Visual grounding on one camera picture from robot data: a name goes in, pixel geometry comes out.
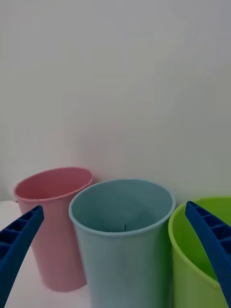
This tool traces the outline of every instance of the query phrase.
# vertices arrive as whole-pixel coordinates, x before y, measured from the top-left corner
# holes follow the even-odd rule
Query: blue cup rim
[[[79,196],[81,196],[83,193],[85,193],[87,190],[90,190],[93,187],[96,187],[96,186],[99,186],[99,185],[102,185],[102,184],[105,184],[105,183],[111,183],[111,182],[117,182],[117,181],[128,181],[128,180],[147,182],[147,183],[151,183],[151,184],[153,184],[155,186],[159,186],[159,187],[163,188],[167,193],[170,194],[171,199],[172,199],[172,206],[171,206],[169,212],[164,217],[162,217],[159,221],[157,221],[156,223],[154,223],[154,224],[152,224],[152,225],[150,225],[148,227],[145,227],[145,228],[142,228],[142,229],[133,230],[133,231],[127,231],[127,232],[105,232],[105,231],[94,230],[94,229],[91,229],[91,228],[88,228],[88,227],[84,226],[83,224],[78,222],[78,220],[74,217],[74,215],[72,213],[72,209],[73,209],[75,200]],[[74,226],[76,226],[76,227],[78,227],[78,228],[80,228],[80,229],[82,229],[82,230],[84,230],[84,231],[86,231],[88,233],[91,233],[91,234],[94,234],[94,235],[101,235],[101,236],[110,236],[110,237],[127,237],[127,236],[139,235],[141,233],[145,233],[145,232],[151,231],[151,230],[159,227],[160,225],[162,225],[164,222],[166,222],[169,219],[169,217],[172,215],[175,207],[176,207],[176,198],[175,198],[174,194],[169,189],[167,189],[166,187],[164,187],[164,186],[162,186],[162,185],[160,185],[158,183],[149,181],[149,180],[144,180],[144,179],[139,179],[139,178],[124,178],[124,179],[115,179],[115,180],[102,181],[102,182],[93,184],[93,185],[83,189],[81,192],[79,192],[72,199],[72,201],[70,203],[70,206],[69,206],[69,217],[70,217],[71,221],[73,222]]]

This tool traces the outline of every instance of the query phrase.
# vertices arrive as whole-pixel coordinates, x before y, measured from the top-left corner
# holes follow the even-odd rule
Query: cup rim
[[[163,188],[166,192],[169,193],[169,195],[171,197],[171,200],[172,200],[172,206],[171,206],[169,212],[164,217],[162,217],[159,221],[155,222],[154,224],[152,224],[150,226],[147,226],[147,227],[142,228],[142,229],[133,230],[133,231],[127,231],[127,232],[104,232],[104,231],[94,230],[94,229],[91,229],[91,228],[88,228],[88,227],[84,226],[83,224],[78,222],[77,219],[75,219],[75,217],[74,217],[74,215],[72,213],[72,209],[73,209],[73,205],[74,205],[75,200],[78,197],[80,197],[81,194],[85,193],[89,189],[92,189],[93,187],[96,187],[96,186],[99,186],[99,185],[102,185],[102,184],[105,184],[105,183],[112,183],[112,182],[117,182],[117,181],[128,181],[128,180],[147,182],[147,183],[151,183],[153,185],[156,185],[156,186],[159,186],[159,187]],[[69,216],[70,216],[70,219],[73,222],[74,226],[77,226],[80,229],[82,229],[82,230],[84,230],[84,231],[86,231],[88,233],[91,233],[91,234],[94,234],[94,235],[107,236],[107,237],[129,237],[129,236],[135,236],[135,235],[139,235],[141,233],[148,232],[148,231],[150,231],[152,229],[155,229],[156,227],[162,225],[165,221],[167,221],[169,219],[169,217],[173,213],[175,207],[176,207],[175,196],[166,187],[164,187],[164,186],[162,186],[162,185],[160,185],[158,183],[155,183],[155,182],[152,182],[152,181],[148,181],[148,180],[144,180],[144,179],[125,178],[125,179],[115,179],[115,180],[102,181],[102,182],[93,184],[93,185],[85,188],[84,190],[82,190],[78,195],[76,195],[72,199],[72,201],[70,203],[70,206],[69,206]]]
[[[36,177],[36,176],[38,176],[38,175],[40,175],[40,174],[48,173],[48,172],[55,171],[55,170],[62,170],[62,169],[76,169],[76,170],[85,171],[85,172],[87,172],[87,173],[89,174],[90,179],[89,179],[89,181],[88,181],[85,185],[81,186],[80,188],[78,188],[78,189],[76,189],[76,190],[74,190],[74,191],[68,192],[68,193],[66,193],[66,194],[56,196],[56,197],[42,198],[42,199],[28,199],[28,198],[21,197],[21,196],[19,196],[19,195],[17,194],[17,189],[18,189],[19,186],[22,185],[25,181],[27,181],[27,180],[29,180],[29,179],[32,179],[32,178],[34,178],[34,177]],[[60,167],[60,168],[53,168],[53,169],[44,170],[44,171],[42,171],[42,172],[38,172],[38,173],[36,173],[36,174],[33,174],[32,176],[29,176],[29,177],[23,179],[22,181],[20,181],[20,182],[16,185],[16,187],[15,187],[15,189],[14,189],[14,191],[13,191],[13,194],[14,194],[15,198],[17,199],[17,201],[20,200],[20,201],[25,201],[25,202],[27,202],[27,203],[34,203],[35,201],[39,201],[39,202],[55,201],[55,200],[59,200],[59,199],[61,199],[61,198],[66,198],[66,197],[71,196],[71,195],[73,195],[73,194],[77,194],[77,193],[80,192],[81,190],[83,190],[83,189],[85,189],[86,187],[90,186],[91,183],[92,183],[92,181],[93,181],[93,175],[92,175],[92,173],[90,172],[90,170],[88,170],[88,169],[86,169],[86,168],[83,168],[83,167],[72,167],[72,166],[69,166],[69,167]]]
[[[197,199],[194,200],[193,202],[197,203],[200,200],[211,200],[214,198],[227,198],[227,196],[224,197],[211,197],[211,198],[203,198],[203,199]],[[173,224],[174,224],[174,220],[176,218],[176,216],[178,215],[178,213],[180,211],[183,210],[183,208],[186,207],[186,203],[182,203],[181,205],[179,205],[175,211],[173,212],[173,214],[171,215],[169,222],[168,222],[168,234],[173,246],[173,249],[176,251],[176,253],[178,254],[178,256],[183,260],[184,263],[186,263],[192,270],[193,272],[195,272],[195,274],[197,276],[199,276],[202,280],[206,281],[208,284],[210,284],[212,287],[219,289],[220,285],[219,282],[216,281],[215,279],[213,279],[212,277],[210,277],[209,275],[207,275],[206,273],[204,273],[201,269],[199,269],[181,250],[180,246],[177,244],[177,241],[175,239],[174,236],[174,232],[173,232]]]

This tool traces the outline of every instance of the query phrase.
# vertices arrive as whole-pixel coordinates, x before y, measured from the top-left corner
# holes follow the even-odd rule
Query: light blue cup
[[[71,202],[92,308],[167,308],[174,196],[145,180],[92,185]]]

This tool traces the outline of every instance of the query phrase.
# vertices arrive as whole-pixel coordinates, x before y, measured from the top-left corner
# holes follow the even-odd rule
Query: green plastic bucket
[[[195,202],[231,225],[231,197]],[[185,217],[185,204],[172,214],[168,232],[173,246],[174,308],[227,308],[205,250]]]

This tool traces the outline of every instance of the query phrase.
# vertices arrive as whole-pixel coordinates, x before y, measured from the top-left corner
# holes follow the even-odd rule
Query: white table surface
[[[0,230],[21,216],[18,204],[0,202]],[[35,258],[29,249],[18,272],[6,308],[89,308],[88,288],[69,293],[57,293],[46,288],[40,280]]]

